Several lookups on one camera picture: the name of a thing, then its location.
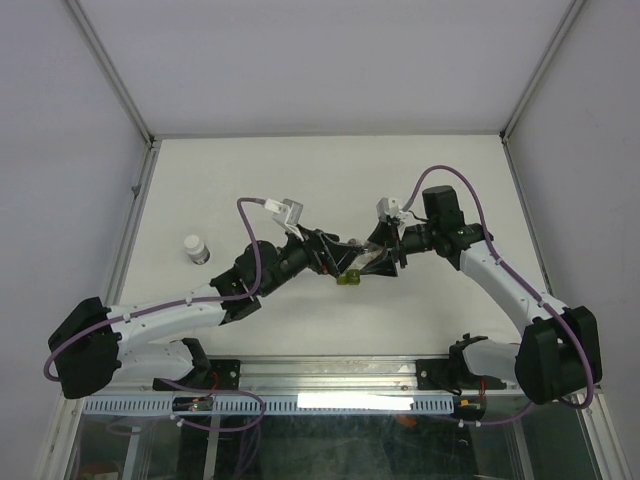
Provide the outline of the clear bottle orange pills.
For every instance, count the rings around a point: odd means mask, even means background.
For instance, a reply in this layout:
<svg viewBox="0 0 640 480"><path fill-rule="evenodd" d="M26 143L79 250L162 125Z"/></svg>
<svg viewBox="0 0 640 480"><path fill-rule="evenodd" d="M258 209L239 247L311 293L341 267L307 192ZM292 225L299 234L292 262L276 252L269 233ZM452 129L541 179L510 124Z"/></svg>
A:
<svg viewBox="0 0 640 480"><path fill-rule="evenodd" d="M379 258L384 257L385 255L386 248L384 246L367 242L362 245L362 251L352 261L348 269L363 271L367 266L376 262Z"/></svg>

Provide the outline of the green pill box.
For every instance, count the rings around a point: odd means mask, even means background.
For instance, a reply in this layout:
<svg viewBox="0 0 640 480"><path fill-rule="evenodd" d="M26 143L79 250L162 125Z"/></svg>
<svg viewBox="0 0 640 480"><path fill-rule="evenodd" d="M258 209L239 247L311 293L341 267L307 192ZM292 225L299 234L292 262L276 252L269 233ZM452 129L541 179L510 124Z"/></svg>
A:
<svg viewBox="0 0 640 480"><path fill-rule="evenodd" d="M340 286L357 286L361 283L361 273L358 269L348 269L336 279L336 283Z"/></svg>

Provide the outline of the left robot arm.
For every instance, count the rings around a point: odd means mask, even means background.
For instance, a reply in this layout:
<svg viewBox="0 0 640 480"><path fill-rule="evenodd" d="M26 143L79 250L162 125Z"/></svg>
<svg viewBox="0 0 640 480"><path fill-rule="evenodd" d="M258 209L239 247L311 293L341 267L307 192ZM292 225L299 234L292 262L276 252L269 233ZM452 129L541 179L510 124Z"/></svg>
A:
<svg viewBox="0 0 640 480"><path fill-rule="evenodd" d="M302 228L286 238L282 247L252 239L230 269L173 300L111 306L98 297L80 301L48 339L45 377L70 400L137 378L201 387L210 362L200 342L186 338L164 345L162 338L242 320L260 309L261 298L303 271L339 279L367 252L363 244L319 229Z"/></svg>

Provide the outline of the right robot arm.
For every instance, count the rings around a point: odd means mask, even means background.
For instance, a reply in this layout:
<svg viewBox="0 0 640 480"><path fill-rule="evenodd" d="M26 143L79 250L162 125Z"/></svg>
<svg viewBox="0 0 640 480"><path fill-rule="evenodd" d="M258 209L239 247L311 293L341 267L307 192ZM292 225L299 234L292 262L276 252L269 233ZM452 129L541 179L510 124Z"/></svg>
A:
<svg viewBox="0 0 640 480"><path fill-rule="evenodd" d="M426 216L407 225L410 212L396 198L377 206L379 223L369 236L383 248L365 268L371 275L397 275L408 256L428 251L479 285L520 334L516 343L465 334L450 346L448 359L432 380L452 393L483 377L517 384L537 405L578 390L593 390L603 376L597 320L586 307L567 306L529 284L499 254L479 223L468 224L455 190L431 187L422 193Z"/></svg>

